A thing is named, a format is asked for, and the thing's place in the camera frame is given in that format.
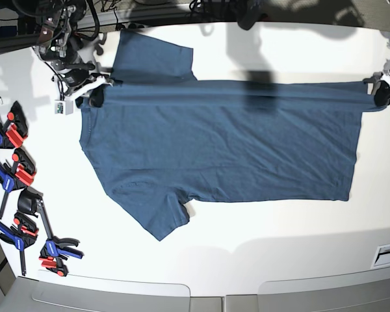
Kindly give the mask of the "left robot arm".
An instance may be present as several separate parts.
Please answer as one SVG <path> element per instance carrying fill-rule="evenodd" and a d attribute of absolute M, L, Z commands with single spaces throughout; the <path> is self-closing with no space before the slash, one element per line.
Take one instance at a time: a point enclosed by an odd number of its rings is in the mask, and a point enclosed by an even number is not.
<path fill-rule="evenodd" d="M 390 69 L 384 72 L 374 73 L 372 77 L 363 80 L 365 84 L 372 84 L 371 94 L 377 107 L 385 107 L 390 104 Z"/>

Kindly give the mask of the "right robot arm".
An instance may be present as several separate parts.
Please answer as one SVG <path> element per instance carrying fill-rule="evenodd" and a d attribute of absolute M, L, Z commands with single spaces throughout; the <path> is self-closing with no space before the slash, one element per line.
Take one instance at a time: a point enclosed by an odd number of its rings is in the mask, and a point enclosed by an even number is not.
<path fill-rule="evenodd" d="M 92 35 L 82 34 L 78 22 L 90 11 L 95 29 Z M 100 108 L 104 101 L 104 87 L 114 81 L 97 69 L 96 63 L 85 62 L 79 51 L 94 41 L 100 30 L 98 15 L 91 1 L 39 1 L 36 19 L 41 29 L 34 51 L 53 72 L 57 99 L 55 113 L 71 114 L 84 100 L 91 107 Z"/>

